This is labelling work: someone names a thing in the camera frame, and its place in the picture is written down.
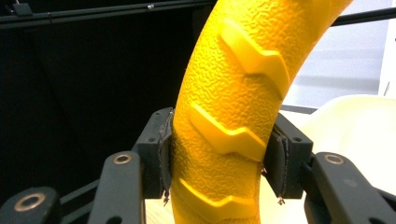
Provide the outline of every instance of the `black mechanical part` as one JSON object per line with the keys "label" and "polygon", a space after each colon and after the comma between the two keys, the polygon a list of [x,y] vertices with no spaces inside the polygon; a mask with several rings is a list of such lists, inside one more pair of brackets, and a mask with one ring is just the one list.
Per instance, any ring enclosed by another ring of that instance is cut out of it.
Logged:
{"label": "black mechanical part", "polygon": [[378,193],[387,201],[389,206],[396,212],[396,196],[393,194],[389,194],[382,189],[376,189]]}
{"label": "black mechanical part", "polygon": [[309,162],[313,143],[283,115],[278,114],[264,157],[263,175],[276,197],[301,199],[302,162]]}
{"label": "black mechanical part", "polygon": [[0,23],[2,24],[0,30],[37,27],[70,21],[87,21],[180,8],[214,6],[215,4],[215,0],[176,0],[41,13],[33,13],[27,4],[15,4],[14,7],[17,15],[0,17]]}
{"label": "black mechanical part", "polygon": [[33,16],[32,9],[30,9],[29,5],[27,3],[18,3],[18,4],[13,4],[15,13],[19,17],[25,17],[25,16]]}
{"label": "black mechanical part", "polygon": [[349,25],[369,21],[383,21],[396,18],[396,7],[366,11],[340,16],[332,26]]}
{"label": "black mechanical part", "polygon": [[99,180],[95,180],[61,198],[61,207],[64,214],[62,224],[87,223],[98,185]]}
{"label": "black mechanical part", "polygon": [[381,194],[346,157],[319,152],[310,169],[320,197],[310,197],[307,190],[305,213],[308,223],[384,224],[395,223],[396,213]]}
{"label": "black mechanical part", "polygon": [[0,223],[52,224],[61,221],[58,193],[51,188],[26,189],[9,198],[0,209]]}
{"label": "black mechanical part", "polygon": [[146,223],[137,153],[123,151],[106,159],[88,223]]}
{"label": "black mechanical part", "polygon": [[142,160],[145,199],[161,199],[170,188],[168,143],[172,111],[172,107],[167,107],[154,112],[132,148]]}

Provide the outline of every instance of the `black fabric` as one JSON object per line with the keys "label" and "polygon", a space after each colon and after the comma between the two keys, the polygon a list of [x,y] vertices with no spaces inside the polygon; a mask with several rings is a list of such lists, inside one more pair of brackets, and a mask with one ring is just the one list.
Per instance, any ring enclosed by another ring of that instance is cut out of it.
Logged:
{"label": "black fabric", "polygon": [[182,9],[0,31],[0,203],[30,187],[64,195],[131,149],[150,115],[176,104],[191,17]]}

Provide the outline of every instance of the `curved yellow object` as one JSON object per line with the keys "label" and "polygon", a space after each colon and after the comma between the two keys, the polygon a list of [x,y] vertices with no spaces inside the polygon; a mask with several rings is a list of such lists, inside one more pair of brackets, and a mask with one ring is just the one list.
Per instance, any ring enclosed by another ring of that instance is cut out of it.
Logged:
{"label": "curved yellow object", "polygon": [[262,159],[311,49],[351,0],[219,0],[177,100],[176,223],[260,223]]}

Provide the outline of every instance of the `black metal bar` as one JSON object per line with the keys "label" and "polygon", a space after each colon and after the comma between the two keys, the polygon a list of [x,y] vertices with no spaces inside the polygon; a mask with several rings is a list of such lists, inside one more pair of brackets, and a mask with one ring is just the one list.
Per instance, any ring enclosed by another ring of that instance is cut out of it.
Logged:
{"label": "black metal bar", "polygon": [[312,200],[307,194],[304,201],[304,210],[308,224],[331,224],[329,210],[325,203]]}
{"label": "black metal bar", "polygon": [[368,21],[383,21],[396,18],[396,7],[366,11],[345,16],[340,16],[332,26],[349,25]]}
{"label": "black metal bar", "polygon": [[64,195],[61,198],[61,204],[68,203],[72,200],[75,200],[80,195],[82,195],[90,190],[96,189],[98,187],[98,185],[99,185],[99,180],[95,180],[95,181],[91,182],[90,184],[88,184],[78,190],[75,190],[67,195]]}
{"label": "black metal bar", "polygon": [[302,113],[302,114],[312,114],[315,111],[317,111],[316,108],[296,106],[296,105],[282,105],[280,107],[280,109],[286,110],[286,111],[291,111],[291,112]]}
{"label": "black metal bar", "polygon": [[5,16],[0,17],[0,30],[27,28],[70,21],[85,21],[185,7],[210,6],[214,5],[215,2],[216,1],[214,0],[180,0],[151,4],[134,4],[128,6],[98,7],[58,12],[34,13],[30,17],[19,17],[15,15]]}
{"label": "black metal bar", "polygon": [[137,153],[124,151],[106,159],[88,223],[146,223]]}
{"label": "black metal bar", "polygon": [[332,223],[394,223],[396,213],[346,157],[320,152],[312,164]]}
{"label": "black metal bar", "polygon": [[93,202],[81,206],[79,209],[76,209],[74,212],[64,216],[62,218],[61,224],[75,223],[76,220],[87,216],[91,212],[92,207],[93,207]]}

